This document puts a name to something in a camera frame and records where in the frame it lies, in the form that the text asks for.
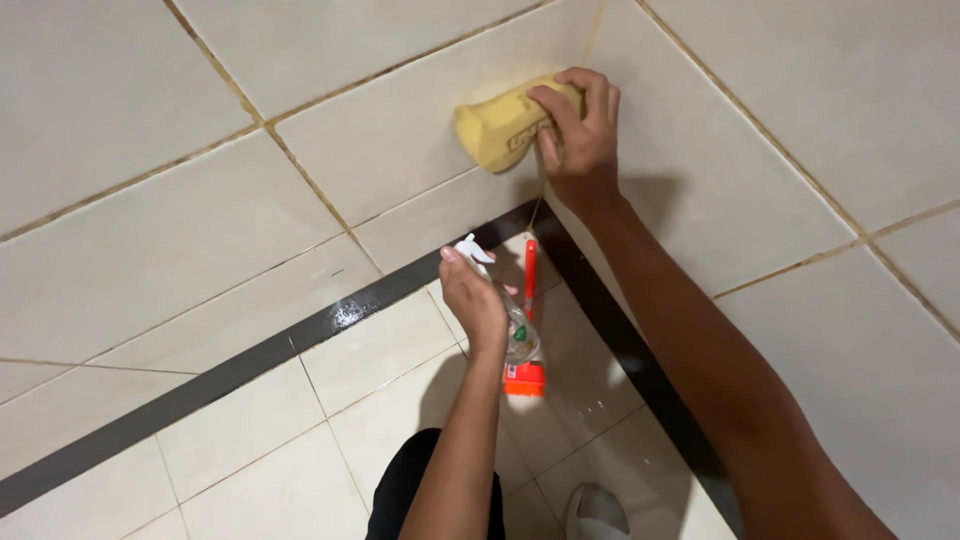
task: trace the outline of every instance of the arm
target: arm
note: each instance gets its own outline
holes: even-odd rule
[[[564,137],[538,141],[560,200],[596,239],[663,371],[730,475],[751,538],[883,538],[893,534],[850,488],[770,364],[647,231],[617,187],[619,90],[571,68],[557,81],[587,92],[581,120],[547,86],[530,97]]]
[[[467,374],[403,522],[401,540],[487,538],[507,312],[493,284],[444,247],[444,302],[470,343]]]

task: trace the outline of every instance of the hand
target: hand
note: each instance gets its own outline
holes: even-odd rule
[[[507,310],[495,285],[477,274],[457,250],[443,246],[440,255],[444,302],[467,333],[470,355],[490,350],[502,362],[507,354]]]
[[[570,100],[549,86],[530,88],[527,95],[553,116],[563,137],[560,148],[550,130],[541,130],[537,143],[557,197],[586,221],[609,212],[622,199],[616,184],[620,89],[604,75],[583,67],[561,71],[554,80],[587,92],[587,114],[581,120]]]

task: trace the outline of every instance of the yellow sponge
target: yellow sponge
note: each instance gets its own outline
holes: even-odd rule
[[[553,120],[527,90],[547,85],[569,98],[583,117],[583,96],[576,87],[561,85],[553,73],[508,90],[475,105],[459,105],[453,110],[457,138],[477,164],[495,173],[513,165],[526,153],[537,131],[551,126]]]

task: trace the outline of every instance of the black pants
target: black pants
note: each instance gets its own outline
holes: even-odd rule
[[[367,525],[367,540],[396,540],[417,495],[426,464],[440,438],[440,429],[423,430],[407,439],[383,473],[373,492],[373,511]],[[500,477],[493,473],[488,540],[504,540],[503,494]]]

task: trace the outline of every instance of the foot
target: foot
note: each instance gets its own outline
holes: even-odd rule
[[[630,540],[627,512],[613,493],[597,484],[581,484],[567,510],[566,540]]]

